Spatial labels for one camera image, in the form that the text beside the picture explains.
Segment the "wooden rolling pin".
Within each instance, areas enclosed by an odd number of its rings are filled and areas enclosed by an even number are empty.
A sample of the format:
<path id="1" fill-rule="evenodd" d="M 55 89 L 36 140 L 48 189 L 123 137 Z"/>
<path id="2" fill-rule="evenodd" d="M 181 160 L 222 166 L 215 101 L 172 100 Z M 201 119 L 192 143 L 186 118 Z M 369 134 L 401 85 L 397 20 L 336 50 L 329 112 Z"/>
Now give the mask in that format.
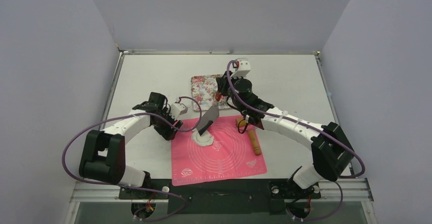
<path id="1" fill-rule="evenodd" d="M 262 150 L 259 144 L 258 136 L 255 132 L 256 127 L 252 124 L 247 123 L 245 119 L 238 117 L 236 118 L 236 128 L 238 133 L 247 134 L 254 154 L 256 156 L 261 155 Z"/>

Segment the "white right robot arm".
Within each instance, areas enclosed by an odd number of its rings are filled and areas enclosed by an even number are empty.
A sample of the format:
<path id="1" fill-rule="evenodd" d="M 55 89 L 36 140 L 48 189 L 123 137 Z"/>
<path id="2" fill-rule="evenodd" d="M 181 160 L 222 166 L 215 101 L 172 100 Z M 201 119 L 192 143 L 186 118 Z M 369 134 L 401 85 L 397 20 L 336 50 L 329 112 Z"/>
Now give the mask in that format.
<path id="1" fill-rule="evenodd" d="M 252 83 L 245 78 L 223 75 L 216 83 L 216 100 L 221 96 L 231 99 L 231 107 L 240 112 L 246 124 L 277 132 L 311 151 L 312 163 L 301 166 L 287 183 L 292 196 L 302 196 L 318 181 L 337 181 L 353 159 L 353 148 L 338 124 L 316 124 L 292 116 L 255 95 Z"/>

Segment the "white dough lump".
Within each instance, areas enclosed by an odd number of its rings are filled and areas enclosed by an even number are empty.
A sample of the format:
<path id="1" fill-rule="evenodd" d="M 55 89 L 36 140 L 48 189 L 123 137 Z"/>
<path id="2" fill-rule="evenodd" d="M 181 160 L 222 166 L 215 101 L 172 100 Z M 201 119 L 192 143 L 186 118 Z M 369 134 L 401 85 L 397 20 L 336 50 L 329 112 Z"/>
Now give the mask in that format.
<path id="1" fill-rule="evenodd" d="M 200 147 L 211 146 L 214 142 L 214 136 L 208 131 L 204 131 L 202 134 L 200 134 L 197 130 L 193 130 L 191 139 L 196 145 Z"/>

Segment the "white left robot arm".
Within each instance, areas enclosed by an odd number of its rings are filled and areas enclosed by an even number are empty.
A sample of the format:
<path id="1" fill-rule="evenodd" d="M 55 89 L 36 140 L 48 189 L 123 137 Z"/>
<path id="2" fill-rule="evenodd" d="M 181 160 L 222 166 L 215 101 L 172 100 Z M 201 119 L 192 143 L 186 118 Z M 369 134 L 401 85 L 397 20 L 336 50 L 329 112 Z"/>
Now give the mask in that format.
<path id="1" fill-rule="evenodd" d="M 152 191 L 150 173 L 126 164 L 126 144 L 142 130 L 153 127 L 163 139 L 174 139 L 177 128 L 183 124 L 179 116 L 187 107 L 175 102 L 166 104 L 165 95 L 152 92 L 148 101 L 137 104 L 130 117 L 103 130 L 91 130 L 86 135 L 79 175 L 120 186 L 132 186 L 132 192 L 141 199 Z"/>

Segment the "pink silicone baking mat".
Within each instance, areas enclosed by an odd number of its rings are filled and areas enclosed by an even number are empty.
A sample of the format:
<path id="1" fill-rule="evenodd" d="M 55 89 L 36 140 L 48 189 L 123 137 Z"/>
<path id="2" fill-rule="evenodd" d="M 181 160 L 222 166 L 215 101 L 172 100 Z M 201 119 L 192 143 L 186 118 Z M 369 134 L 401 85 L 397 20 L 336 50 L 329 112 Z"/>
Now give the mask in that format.
<path id="1" fill-rule="evenodd" d="M 262 154 L 256 155 L 250 135 L 237 131 L 240 116 L 219 117 L 209 128 L 213 137 L 210 146 L 200 147 L 191 132 L 179 132 L 171 141 L 172 184 L 184 186 L 196 183 L 229 180 L 267 173 Z"/>

